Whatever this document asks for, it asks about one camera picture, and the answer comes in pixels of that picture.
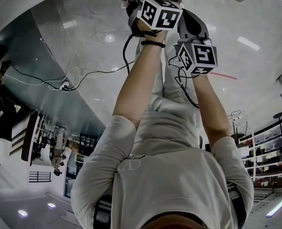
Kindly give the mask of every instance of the white shelf frame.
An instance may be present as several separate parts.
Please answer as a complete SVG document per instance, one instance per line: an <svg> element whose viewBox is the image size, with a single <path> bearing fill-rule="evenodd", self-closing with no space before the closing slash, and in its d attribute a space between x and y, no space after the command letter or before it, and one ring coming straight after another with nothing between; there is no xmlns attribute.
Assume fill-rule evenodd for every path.
<svg viewBox="0 0 282 229"><path fill-rule="evenodd" d="M264 132L262 132L262 133L260 133L260 134L258 134L258 135L263 135L265 132L271 131L271 130L273 130L273 129L274 129L275 127L277 127L277 126L279 126L279 125L276 125L276 126L274 126L274 127L271 127L270 129L268 129L268 130L266 130L266 131L264 131ZM254 131L253 131L252 127L251 127L251 137L249 137L248 139L245 139L245 140L243 140L243 141L239 141L239 143L241 144L241 143L245 143L247 140L249 140L249 139L252 138L252 147L250 147L249 150L253 150L253 156L252 156L252 157L248 157L248 158L243 158L243 159L242 159L243 161L244 161L244 160L253 159L253 167L247 167L247 168L246 168L246 170L248 170L248 169L253 169L253 176L251 176L251 178L255 181L256 178L281 176L282 173L279 173L279 174L272 174L272 175L269 175L269 173L268 173L268 174L266 174L266 175L256 176L256 168L257 168L257 167L267 167L267 166L277 165L279 162L275 162L275 163L272 163L272 164L266 164L266 165L256 166L256 159L257 159L257 157L265 156L265 155L267 155L267 154L272 153L273 151L271 151L270 153L267 153L267 154L262 154L262 155L258 155L258 156L257 156L257 155L256 155L256 148L258 148L258 147L260 147L261 145L264 145L264 144L266 144L266 143L263 143L263 144L261 144L261 145L257 145L257 144L255 143L255 136L256 136L256 135L254 134ZM268 141L267 143L270 143L270 142L272 142L272 141L275 141L275 140L278 139L278 138L275 138L275 139L273 139L273 140L270 140L270 141Z"/></svg>

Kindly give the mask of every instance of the railing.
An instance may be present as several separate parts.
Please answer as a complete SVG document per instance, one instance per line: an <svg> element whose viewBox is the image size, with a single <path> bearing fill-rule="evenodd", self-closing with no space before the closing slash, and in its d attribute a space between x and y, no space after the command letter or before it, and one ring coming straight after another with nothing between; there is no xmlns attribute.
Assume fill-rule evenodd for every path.
<svg viewBox="0 0 282 229"><path fill-rule="evenodd" d="M51 172L29 172L29 182L51 182Z"/></svg>

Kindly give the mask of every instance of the glossy tile floor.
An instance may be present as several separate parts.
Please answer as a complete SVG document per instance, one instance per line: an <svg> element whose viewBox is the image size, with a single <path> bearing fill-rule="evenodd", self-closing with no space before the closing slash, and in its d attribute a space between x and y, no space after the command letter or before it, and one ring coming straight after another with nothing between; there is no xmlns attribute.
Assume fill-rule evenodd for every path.
<svg viewBox="0 0 282 229"><path fill-rule="evenodd" d="M240 109L236 121L258 129L282 111L275 86L282 73L282 0L183 0L186 9L208 26L218 50L219 67L211 83L230 114ZM124 65L122 49L130 35L121 0L47 0L31 9L48 47L64 72L73 66L81 77L93 70L112 71ZM246 39L253 44L246 45ZM126 51L134 59L137 39ZM111 74L94 73L78 92L101 121L110 119L117 95L127 76L125 69ZM79 81L71 72L71 82Z"/></svg>

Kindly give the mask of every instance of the white shirt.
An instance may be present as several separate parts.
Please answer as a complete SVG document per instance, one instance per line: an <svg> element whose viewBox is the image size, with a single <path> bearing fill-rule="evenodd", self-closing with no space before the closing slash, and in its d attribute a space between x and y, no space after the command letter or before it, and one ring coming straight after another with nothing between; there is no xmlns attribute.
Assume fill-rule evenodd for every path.
<svg viewBox="0 0 282 229"><path fill-rule="evenodd" d="M10 156L12 142L0 138L0 164L7 162Z"/></svg>
<svg viewBox="0 0 282 229"><path fill-rule="evenodd" d="M253 183L232 138L217 141L212 154L169 141L178 151L129 157L135 134L129 120L113 116L79 172L71 205L84 229L92 228L94 206L112 183L112 229L139 229L169 211L192 213L210 229L237 228L226 180L239 189L249 215Z"/></svg>

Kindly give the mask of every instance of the black bracelet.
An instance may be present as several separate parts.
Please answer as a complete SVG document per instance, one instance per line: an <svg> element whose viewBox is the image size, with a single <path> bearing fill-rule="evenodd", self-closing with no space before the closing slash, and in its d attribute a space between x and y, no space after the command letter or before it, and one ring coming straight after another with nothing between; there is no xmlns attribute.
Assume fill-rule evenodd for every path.
<svg viewBox="0 0 282 229"><path fill-rule="evenodd" d="M153 42L153 41L142 41L141 42L141 45L148 45L148 44L165 48L165 45L163 43L160 43L160 42Z"/></svg>

